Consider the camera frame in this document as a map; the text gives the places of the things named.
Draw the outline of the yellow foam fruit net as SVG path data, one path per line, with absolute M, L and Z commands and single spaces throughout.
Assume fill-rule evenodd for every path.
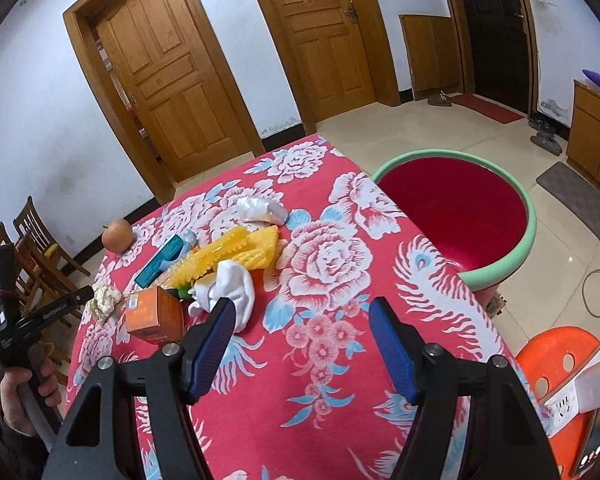
M 165 288 L 181 288 L 195 283 L 212 271 L 221 261 L 232 260 L 248 271 L 264 270 L 274 260 L 277 250 L 278 226 L 249 231 L 234 226 L 217 240 L 204 247 L 191 249 L 166 271 L 157 284 Z

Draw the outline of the white power strip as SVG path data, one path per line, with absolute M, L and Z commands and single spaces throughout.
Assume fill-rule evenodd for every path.
M 571 378 L 542 401 L 544 424 L 551 438 L 561 432 L 579 414 L 600 408 L 600 346 Z

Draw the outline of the far wooden chair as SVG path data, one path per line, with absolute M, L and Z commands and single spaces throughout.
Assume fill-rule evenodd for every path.
M 56 238 L 47 229 L 38 211 L 35 209 L 31 196 L 27 198 L 18 216 L 12 220 L 12 225 L 20 237 L 29 237 L 29 240 L 33 243 L 38 253 L 51 263 L 56 270 L 60 270 L 60 264 L 63 262 L 68 266 L 69 272 L 79 271 L 88 278 L 91 276 L 91 273 L 84 266 L 77 263 L 59 245 Z

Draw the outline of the dark entrance door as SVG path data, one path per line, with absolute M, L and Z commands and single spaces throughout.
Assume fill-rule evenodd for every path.
M 536 93 L 535 32 L 529 0 L 448 0 L 467 85 L 517 112 L 532 111 Z

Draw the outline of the near wooden chair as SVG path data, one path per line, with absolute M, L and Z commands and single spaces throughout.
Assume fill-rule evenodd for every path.
M 75 291 L 76 286 L 33 247 L 28 236 L 14 244 L 0 222 L 0 294 L 17 300 L 23 318 Z

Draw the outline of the red door mat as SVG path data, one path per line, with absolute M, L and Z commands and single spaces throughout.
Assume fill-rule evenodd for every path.
M 450 101 L 453 104 L 469 108 L 470 110 L 473 110 L 482 116 L 486 116 L 487 118 L 494 120 L 494 122 L 498 122 L 502 125 L 507 125 L 511 122 L 516 122 L 517 120 L 524 118 L 524 116 L 514 112 L 513 110 L 502 107 L 500 104 L 486 101 L 485 99 L 480 98 L 480 96 L 475 96 L 474 94 L 462 93 L 458 94 L 457 96 L 451 96 Z

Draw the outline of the teal white medicine box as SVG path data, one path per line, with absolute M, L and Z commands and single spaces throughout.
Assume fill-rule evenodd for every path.
M 134 278 L 134 283 L 140 288 L 148 288 L 196 245 L 197 237 L 191 230 L 186 230 L 182 234 L 173 234 L 140 269 Z

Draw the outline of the wooden door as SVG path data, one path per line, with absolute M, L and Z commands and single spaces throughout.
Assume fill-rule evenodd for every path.
M 200 0 L 78 0 L 64 21 L 100 110 L 159 202 L 196 174 L 263 153 Z
M 327 118 L 400 104 L 378 0 L 258 0 L 307 133 Z

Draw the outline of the grey slippers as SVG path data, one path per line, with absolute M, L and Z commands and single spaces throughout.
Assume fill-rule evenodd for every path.
M 534 145 L 555 156 L 562 154 L 562 146 L 556 140 L 555 127 L 547 119 L 540 116 L 530 117 L 528 125 L 535 131 L 535 134 L 530 136 Z

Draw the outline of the orange cardboard box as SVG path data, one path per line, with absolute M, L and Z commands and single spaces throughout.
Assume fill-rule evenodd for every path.
M 170 292 L 151 287 L 126 298 L 124 322 L 131 336 L 150 344 L 178 342 L 183 337 L 184 311 Z

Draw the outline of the left wooden door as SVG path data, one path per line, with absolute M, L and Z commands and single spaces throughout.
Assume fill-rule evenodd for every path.
M 196 174 L 263 153 L 200 0 L 78 0 L 64 21 L 100 110 L 159 202 Z

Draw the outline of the red floral tablecloth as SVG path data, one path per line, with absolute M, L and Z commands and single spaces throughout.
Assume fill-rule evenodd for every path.
M 134 278 L 173 234 L 208 245 L 240 220 L 242 197 L 288 210 L 276 256 L 253 273 L 256 301 L 189 417 L 215 476 L 387 479 L 415 415 L 393 388 L 368 312 L 383 296 L 404 322 L 458 358 L 506 354 L 479 295 L 352 160 L 309 136 L 246 162 L 148 214 L 95 281 Z

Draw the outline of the white tissue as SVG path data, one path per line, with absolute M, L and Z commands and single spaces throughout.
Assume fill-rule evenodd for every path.
M 256 301 L 250 272 L 233 260 L 221 261 L 218 270 L 196 281 L 188 293 L 192 298 L 187 307 L 191 318 L 211 313 L 222 298 L 229 299 L 236 310 L 235 334 L 246 328 Z

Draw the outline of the wooden wall cabinet panel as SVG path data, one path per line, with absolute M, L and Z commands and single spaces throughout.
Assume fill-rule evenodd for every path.
M 437 90 L 457 91 L 463 83 L 460 46 L 452 18 L 402 14 L 412 90 L 416 100 Z

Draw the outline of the white paper ball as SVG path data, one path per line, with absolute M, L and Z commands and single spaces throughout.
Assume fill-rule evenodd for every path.
M 123 295 L 119 289 L 108 284 L 93 287 L 94 296 L 88 300 L 85 309 L 99 324 L 104 324 L 120 304 Z

